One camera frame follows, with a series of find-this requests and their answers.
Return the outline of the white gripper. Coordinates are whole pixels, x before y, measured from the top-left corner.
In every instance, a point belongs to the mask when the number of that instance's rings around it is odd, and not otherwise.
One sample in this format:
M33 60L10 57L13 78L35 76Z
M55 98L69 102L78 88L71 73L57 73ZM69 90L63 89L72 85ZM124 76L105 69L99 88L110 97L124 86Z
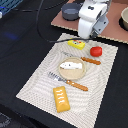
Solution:
M102 33L109 21L106 3L84 3L79 11L78 35L88 39Z

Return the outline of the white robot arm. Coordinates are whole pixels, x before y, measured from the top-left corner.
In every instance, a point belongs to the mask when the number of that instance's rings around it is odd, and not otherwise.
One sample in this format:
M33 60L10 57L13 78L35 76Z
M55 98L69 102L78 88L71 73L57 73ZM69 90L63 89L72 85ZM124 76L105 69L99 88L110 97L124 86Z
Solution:
M78 35L83 39L101 34L109 21L106 14L112 0L85 0L79 11Z

